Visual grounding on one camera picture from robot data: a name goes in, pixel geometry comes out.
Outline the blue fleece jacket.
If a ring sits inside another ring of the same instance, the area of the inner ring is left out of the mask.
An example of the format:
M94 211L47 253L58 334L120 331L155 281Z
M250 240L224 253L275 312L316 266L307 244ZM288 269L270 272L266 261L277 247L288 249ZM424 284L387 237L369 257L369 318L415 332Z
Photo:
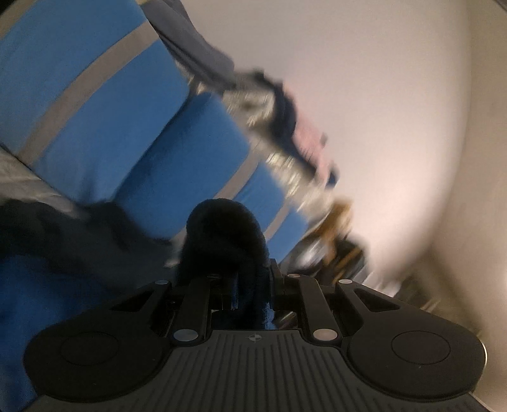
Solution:
M74 218L1 207L1 408L37 396L104 401L154 377L200 306L220 330L272 328L270 259L242 204L210 199L186 222L180 261L114 203Z

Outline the folded navy white clothes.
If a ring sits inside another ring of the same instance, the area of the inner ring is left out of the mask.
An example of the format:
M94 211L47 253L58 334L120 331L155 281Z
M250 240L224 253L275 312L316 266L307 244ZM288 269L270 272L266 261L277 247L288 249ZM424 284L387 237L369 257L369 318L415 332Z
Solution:
M327 136L297 108L293 94L281 81L273 81L263 71L253 72L255 81L274 95L274 114L269 129L274 142L296 159L310 178L326 188L338 182L338 171L325 153Z

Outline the black bag red trim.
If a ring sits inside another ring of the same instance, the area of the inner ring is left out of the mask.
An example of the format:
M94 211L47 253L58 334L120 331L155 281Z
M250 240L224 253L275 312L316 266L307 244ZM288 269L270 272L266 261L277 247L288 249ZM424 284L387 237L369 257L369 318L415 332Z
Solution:
M369 275L364 249L348 238L336 239L334 245L336 255L330 263L324 263L324 259L321 259L316 265L303 269L303 275L314 277L325 286L333 286L340 280L363 283Z

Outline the brown teddy bear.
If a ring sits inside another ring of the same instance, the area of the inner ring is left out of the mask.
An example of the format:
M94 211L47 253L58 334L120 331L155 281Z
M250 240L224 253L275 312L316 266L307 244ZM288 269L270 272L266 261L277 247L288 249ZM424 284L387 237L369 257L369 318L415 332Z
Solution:
M335 202L320 226L321 237L326 240L345 239L352 229L352 209L348 202Z

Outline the right blue striped pillow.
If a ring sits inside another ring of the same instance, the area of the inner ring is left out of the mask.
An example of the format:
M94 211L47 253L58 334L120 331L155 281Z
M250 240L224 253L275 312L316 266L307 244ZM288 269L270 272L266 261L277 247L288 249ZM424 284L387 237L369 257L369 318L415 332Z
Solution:
M151 238L182 246L190 213L212 198L243 204L277 261L306 231L306 220L286 200L220 99L203 93L159 135L114 201Z

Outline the blue striped pillow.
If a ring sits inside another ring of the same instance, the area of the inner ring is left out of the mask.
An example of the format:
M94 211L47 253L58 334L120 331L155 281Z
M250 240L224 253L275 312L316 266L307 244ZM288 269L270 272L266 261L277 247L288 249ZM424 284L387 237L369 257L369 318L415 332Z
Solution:
M277 261L306 231L306 220L286 200L220 99L203 93L159 135L114 201L151 238L182 246L190 213L212 198L243 204Z
M73 201L113 197L187 95L136 2L3 2L1 144Z

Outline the left blue striped pillow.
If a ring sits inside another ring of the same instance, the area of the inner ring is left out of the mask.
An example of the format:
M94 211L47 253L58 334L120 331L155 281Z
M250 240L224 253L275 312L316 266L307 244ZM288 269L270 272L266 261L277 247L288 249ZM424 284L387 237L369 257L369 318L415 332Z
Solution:
M136 2L3 2L1 144L73 201L113 197L187 95Z

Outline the quilted grey bedspread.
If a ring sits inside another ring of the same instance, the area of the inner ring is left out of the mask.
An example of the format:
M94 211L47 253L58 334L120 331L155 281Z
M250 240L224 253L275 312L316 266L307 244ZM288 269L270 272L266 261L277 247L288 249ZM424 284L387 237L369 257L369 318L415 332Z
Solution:
M4 149L0 150L0 198L1 203L10 199L44 203L74 217L81 213L72 201L53 190Z

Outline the grey folded garment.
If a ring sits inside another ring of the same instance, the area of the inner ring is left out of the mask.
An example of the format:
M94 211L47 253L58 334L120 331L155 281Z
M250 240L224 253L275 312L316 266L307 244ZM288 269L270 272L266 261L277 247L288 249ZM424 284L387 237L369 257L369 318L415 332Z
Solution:
M182 1L143 1L140 7L169 52L196 80L219 91L235 87L233 60L198 32Z

